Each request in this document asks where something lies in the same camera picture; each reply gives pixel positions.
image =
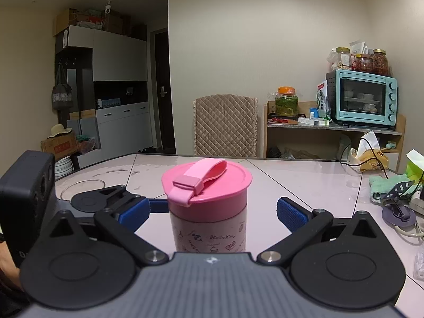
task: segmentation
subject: pink lid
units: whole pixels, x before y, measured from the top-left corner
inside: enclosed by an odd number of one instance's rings
[[[251,182],[252,175],[243,166],[212,158],[175,166],[162,176],[170,210],[199,222],[218,221],[240,212]]]

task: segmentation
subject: table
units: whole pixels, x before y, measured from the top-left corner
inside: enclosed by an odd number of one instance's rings
[[[59,179],[56,181],[56,194],[60,197],[64,189],[78,181],[100,179],[108,187],[124,184],[132,193],[149,198],[165,197],[160,181],[162,174],[173,166],[199,159],[190,156],[131,154],[92,165]],[[276,218],[276,202],[282,196],[289,197],[309,210],[327,209],[338,218],[350,218],[355,211],[366,210],[389,239],[406,269],[406,282],[397,308],[409,318],[424,317],[424,305],[421,304],[424,301],[424,281],[413,278],[413,263],[419,240],[398,235],[381,219],[381,207],[372,204],[369,199],[368,178],[375,173],[359,174],[339,162],[331,161],[229,160],[248,168],[253,176],[248,189],[246,251],[251,252],[254,259],[260,251],[290,234]],[[72,195],[72,190],[71,187],[66,193],[71,192]],[[169,255],[175,251],[169,214],[151,214],[136,234]]]

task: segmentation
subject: chair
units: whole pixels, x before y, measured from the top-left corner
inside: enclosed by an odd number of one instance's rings
[[[216,94],[196,99],[193,107],[196,155],[256,156],[257,98]]]

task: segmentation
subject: wooden shelf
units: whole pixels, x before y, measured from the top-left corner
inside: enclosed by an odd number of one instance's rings
[[[309,124],[285,124],[285,123],[270,123],[266,124],[268,128],[297,128],[297,129],[327,129],[327,130],[341,130],[341,131],[357,131],[367,133],[369,131],[373,131],[376,134],[387,134],[387,135],[397,135],[401,136],[402,132],[396,130],[390,130],[385,128],[378,127],[347,127],[345,125],[338,125],[335,123],[330,123],[330,125],[309,125]]]
[[[309,115],[309,108],[316,107],[316,101],[302,101],[298,104],[299,113],[306,116]],[[333,159],[340,144],[340,134],[345,134],[356,147],[360,142],[360,138],[367,132],[373,131],[382,143],[387,141],[396,142],[395,149],[386,149],[383,153],[387,153],[393,164],[393,169],[397,170],[402,154],[406,119],[400,113],[396,117],[396,129],[391,130],[381,127],[365,127],[355,125],[348,127],[330,123],[330,125],[308,125],[308,124],[285,124],[273,123],[267,120],[267,116],[273,112],[268,105],[264,105],[263,120],[263,157],[266,158],[269,147],[287,147],[295,151],[306,151],[312,155],[318,155],[322,159]]]

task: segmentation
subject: screw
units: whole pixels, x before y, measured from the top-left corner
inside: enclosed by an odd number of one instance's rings
[[[276,262],[281,259],[281,254],[277,251],[264,251],[261,258],[266,262]]]
[[[152,251],[146,252],[145,256],[147,260],[150,262],[160,262],[163,259],[165,259],[165,254],[159,250],[152,250]]]

